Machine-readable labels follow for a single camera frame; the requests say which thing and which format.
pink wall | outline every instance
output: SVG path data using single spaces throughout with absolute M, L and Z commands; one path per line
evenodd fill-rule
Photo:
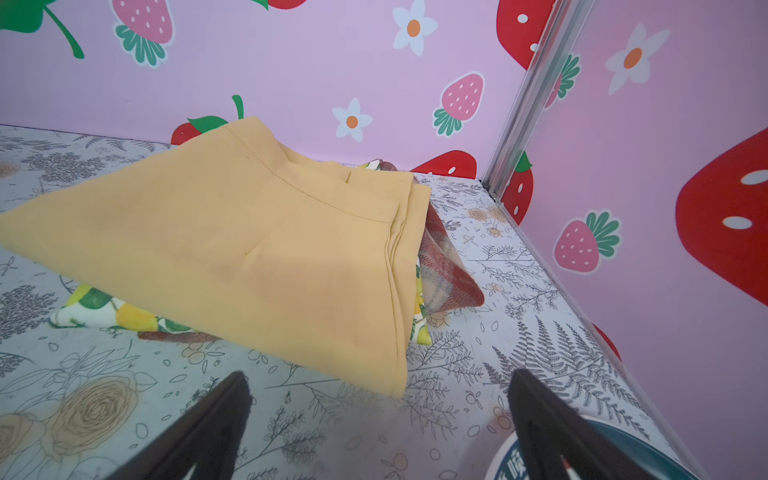
M 638 24 L 648 38 L 669 30 L 641 45 L 658 47 L 648 76 L 623 69 Z M 523 231 L 713 478 L 764 478 L 768 468 L 768 306 L 688 253 L 675 207 L 702 167 L 768 127 L 766 25 L 768 3 L 758 0 L 598 0 L 574 47 L 574 85 L 526 148 L 535 191 Z M 609 94 L 606 64 L 618 52 L 612 63 L 630 79 Z M 753 170 L 768 170 L 763 142 Z M 768 261 L 768 182 L 750 188 L 762 223 L 733 234 L 762 238 L 763 247 L 723 243 L 720 262 Z M 700 208 L 743 207 L 737 196 Z M 564 227 L 591 210 L 620 221 L 615 255 L 587 274 L 559 267 L 553 250 Z M 714 228 L 724 228 L 720 218 Z M 765 287 L 768 269 L 762 279 Z
M 155 68 L 124 51 L 111 0 L 54 2 L 48 7 L 84 58 L 73 56 L 48 14 L 32 33 L 0 30 L 0 123 L 170 142 L 187 118 L 237 119 L 230 98 L 238 94 L 245 115 L 262 118 L 280 141 L 318 160 L 384 157 L 411 169 L 460 150 L 482 175 L 525 69 L 497 38 L 498 0 L 419 2 L 437 25 L 423 36 L 421 56 L 410 44 L 395 48 L 401 28 L 393 10 L 410 11 L 412 0 L 306 0 L 269 10 L 251 0 L 125 0 L 123 8 L 141 10 L 134 25 L 145 17 L 150 31 L 155 22 L 172 24 L 172 37 L 167 28 L 155 32 L 167 54 Z M 161 21 L 163 3 L 170 14 Z M 543 26 L 546 15 L 531 12 L 528 24 L 537 20 Z M 140 26 L 137 33 L 151 37 Z M 461 131 L 438 136 L 433 113 L 444 88 L 472 71 L 485 79 L 482 104 Z M 336 136 L 333 109 L 347 109 L 353 98 L 372 118 L 361 142 Z

yellow folded cloth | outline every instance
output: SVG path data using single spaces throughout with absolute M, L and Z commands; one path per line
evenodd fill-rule
M 0 215 L 0 244 L 158 316 L 399 397 L 402 304 L 412 311 L 415 291 L 401 302 L 393 263 L 415 244 L 413 263 L 424 219 L 408 227 L 408 212 L 429 195 L 411 205 L 410 186 L 376 178 L 383 196 L 293 163 L 247 118 Z

